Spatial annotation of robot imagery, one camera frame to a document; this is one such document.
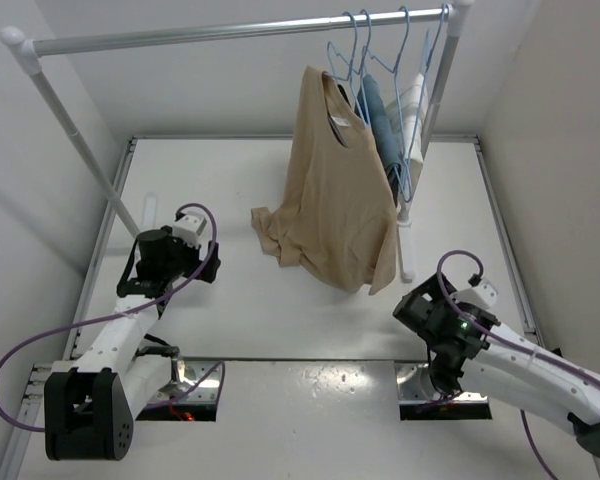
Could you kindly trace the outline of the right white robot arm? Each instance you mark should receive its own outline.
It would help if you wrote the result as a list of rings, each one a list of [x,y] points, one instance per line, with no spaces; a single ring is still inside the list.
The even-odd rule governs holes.
[[[421,384],[433,399],[475,392],[550,422],[600,459],[600,374],[534,344],[491,311],[493,284],[456,289],[434,275],[402,297],[393,316],[433,354]]]

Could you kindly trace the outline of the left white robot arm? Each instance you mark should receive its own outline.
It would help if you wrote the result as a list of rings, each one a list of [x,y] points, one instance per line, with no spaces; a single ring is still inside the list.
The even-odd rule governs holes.
[[[147,334],[177,286],[216,279],[218,246],[201,246],[204,228],[204,220],[185,215],[136,237],[116,285],[113,319],[68,370],[52,373],[44,385],[48,459],[118,461],[126,456],[135,420],[177,379],[178,348],[146,346]]]

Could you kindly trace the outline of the light blue wire hanger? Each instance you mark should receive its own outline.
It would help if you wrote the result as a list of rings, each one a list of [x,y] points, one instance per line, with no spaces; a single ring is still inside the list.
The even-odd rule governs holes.
[[[333,41],[327,42],[329,74],[334,80],[348,88],[351,108],[364,125],[369,127],[369,111],[363,80],[367,49],[372,38],[372,20],[367,9],[361,9],[358,14],[345,11],[343,15],[349,20],[349,27],[352,30],[351,46],[347,48],[347,52],[343,52]]]

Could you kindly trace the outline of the beige t shirt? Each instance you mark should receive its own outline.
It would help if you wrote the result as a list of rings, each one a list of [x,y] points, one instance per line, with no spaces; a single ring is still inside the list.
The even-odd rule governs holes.
[[[396,276],[397,209],[371,129],[335,80],[304,70],[280,206],[251,211],[262,251],[349,293]]]

